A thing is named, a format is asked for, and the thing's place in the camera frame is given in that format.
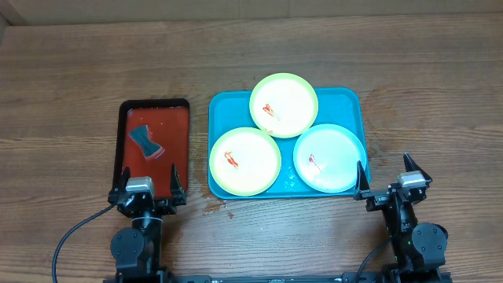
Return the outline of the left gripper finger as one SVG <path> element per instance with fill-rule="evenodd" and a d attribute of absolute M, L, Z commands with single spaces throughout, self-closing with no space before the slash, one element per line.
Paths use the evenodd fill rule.
<path fill-rule="evenodd" d="M 116 183 L 116 191 L 124 191 L 130 178 L 130 168 L 125 167 Z"/>
<path fill-rule="evenodd" d="M 179 180 L 178 171 L 175 164 L 171 165 L 171 176 L 170 176 L 170 192 L 180 193 L 182 191 L 182 185 Z"/>

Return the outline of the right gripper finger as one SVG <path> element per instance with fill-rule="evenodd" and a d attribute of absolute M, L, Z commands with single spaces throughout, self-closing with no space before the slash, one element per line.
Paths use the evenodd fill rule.
<path fill-rule="evenodd" d="M 410 154 L 404 153 L 403 154 L 403 161 L 404 161 L 406 172 L 421 171 L 421 168 L 415 163 L 415 161 L 410 156 Z"/>
<path fill-rule="evenodd" d="M 357 162 L 357 180 L 355 185 L 356 192 L 368 192 L 370 191 L 369 182 L 365 175 L 365 170 L 362 166 L 362 162 Z"/>

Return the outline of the light blue plate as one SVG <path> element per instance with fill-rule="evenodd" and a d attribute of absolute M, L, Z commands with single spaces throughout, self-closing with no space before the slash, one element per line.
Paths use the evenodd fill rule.
<path fill-rule="evenodd" d="M 320 124 L 301 134 L 293 149 L 299 177 L 322 193 L 342 193 L 354 188 L 357 163 L 367 167 L 362 142 L 345 127 Z"/>

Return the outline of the dark blue sponge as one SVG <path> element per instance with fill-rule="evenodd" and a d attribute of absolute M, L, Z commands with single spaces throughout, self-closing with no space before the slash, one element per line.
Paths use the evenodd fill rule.
<path fill-rule="evenodd" d="M 135 127 L 129 132 L 129 136 L 141 149 L 143 157 L 146 160 L 156 159 L 164 152 L 164 148 L 161 145 L 151 140 L 149 127 L 147 125 Z"/>

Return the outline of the green plate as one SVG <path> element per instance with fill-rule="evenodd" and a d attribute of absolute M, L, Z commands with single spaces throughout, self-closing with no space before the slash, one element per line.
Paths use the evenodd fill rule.
<path fill-rule="evenodd" d="M 255 125 L 275 138 L 294 138 L 308 130 L 319 109 L 315 89 L 302 77 L 276 73 L 251 92 L 249 111 Z"/>
<path fill-rule="evenodd" d="M 264 131 L 238 127 L 224 133 L 212 146 L 209 169 L 224 191 L 251 197 L 276 181 L 281 169 L 280 149 Z"/>

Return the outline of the green plate back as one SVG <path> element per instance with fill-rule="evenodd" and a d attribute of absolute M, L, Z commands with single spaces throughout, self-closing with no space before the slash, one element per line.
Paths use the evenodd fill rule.
<path fill-rule="evenodd" d="M 315 89 L 302 77 L 276 73 L 251 92 L 249 111 L 255 125 L 275 138 L 294 138 L 308 130 L 319 109 Z"/>

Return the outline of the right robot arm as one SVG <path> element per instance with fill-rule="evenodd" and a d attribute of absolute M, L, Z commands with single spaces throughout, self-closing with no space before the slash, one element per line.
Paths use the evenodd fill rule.
<path fill-rule="evenodd" d="M 420 223 L 413 206 L 426 199 L 432 178 L 417 165 L 409 154 L 403 155 L 405 171 L 386 190 L 372 191 L 360 161 L 354 199 L 366 202 L 366 211 L 381 211 L 388 231 L 388 239 L 374 248 L 363 260 L 358 271 L 345 277 L 349 282 L 451 282 L 450 273 L 440 267 L 446 264 L 449 234 L 434 223 Z M 387 245 L 392 247 L 395 261 L 380 272 L 363 270 L 372 257 Z"/>

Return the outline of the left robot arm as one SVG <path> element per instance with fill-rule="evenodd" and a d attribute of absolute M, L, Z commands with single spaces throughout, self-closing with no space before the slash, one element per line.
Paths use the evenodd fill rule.
<path fill-rule="evenodd" d="M 166 267 L 160 265 L 163 217 L 177 213 L 186 204 L 186 194 L 175 165 L 171 166 L 171 196 L 157 200 L 149 176 L 132 178 L 126 168 L 108 194 L 108 202 L 131 219 L 131 226 L 117 232 L 110 244 L 116 261 L 115 282 L 177 282 Z"/>

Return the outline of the black tray with red water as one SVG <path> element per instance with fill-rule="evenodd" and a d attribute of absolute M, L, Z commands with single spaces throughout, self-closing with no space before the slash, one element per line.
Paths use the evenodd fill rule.
<path fill-rule="evenodd" d="M 164 148 L 156 159 L 145 159 L 129 132 L 147 125 L 150 138 Z M 189 177 L 189 102 L 185 98 L 128 100 L 119 107 L 116 154 L 112 184 L 115 185 L 125 167 L 130 176 L 149 176 L 153 180 L 155 198 L 171 196 L 169 189 L 171 165 L 175 164 L 183 190 Z"/>

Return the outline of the blue plastic tray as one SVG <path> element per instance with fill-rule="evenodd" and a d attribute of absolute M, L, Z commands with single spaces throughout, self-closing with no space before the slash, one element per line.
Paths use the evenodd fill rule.
<path fill-rule="evenodd" d="M 318 115 L 314 123 L 331 123 L 351 131 L 366 145 L 365 129 L 358 95 L 346 87 L 317 88 Z M 250 90 L 225 91 L 216 94 L 208 106 L 208 151 L 227 131 L 254 127 L 249 112 Z M 276 140 L 281 152 L 281 169 L 275 183 L 255 199 L 324 197 L 326 194 L 309 187 L 297 174 L 293 163 L 295 138 Z"/>

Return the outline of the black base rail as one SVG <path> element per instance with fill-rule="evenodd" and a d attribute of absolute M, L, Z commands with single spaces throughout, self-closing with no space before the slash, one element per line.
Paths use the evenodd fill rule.
<path fill-rule="evenodd" d="M 111 279 L 104 279 L 105 283 L 113 282 L 179 282 L 179 283 L 352 283 L 356 282 L 356 272 L 345 272 L 341 275 L 335 276 L 299 276 L 299 277 L 210 277 L 207 275 L 193 275 L 193 276 L 177 276 L 161 278 L 162 276 L 157 276 L 156 278 L 136 278 L 136 279 L 124 279 L 122 275 L 118 278 L 113 276 Z M 365 272 L 360 274 L 359 281 L 361 283 L 377 283 L 377 282 L 393 282 L 388 279 L 383 279 L 382 274 L 379 272 Z M 426 279 L 412 279 L 407 278 L 403 281 L 395 282 L 442 282 L 442 283 L 452 283 L 453 279 L 449 273 L 441 273 L 439 281 L 436 280 L 426 280 Z"/>

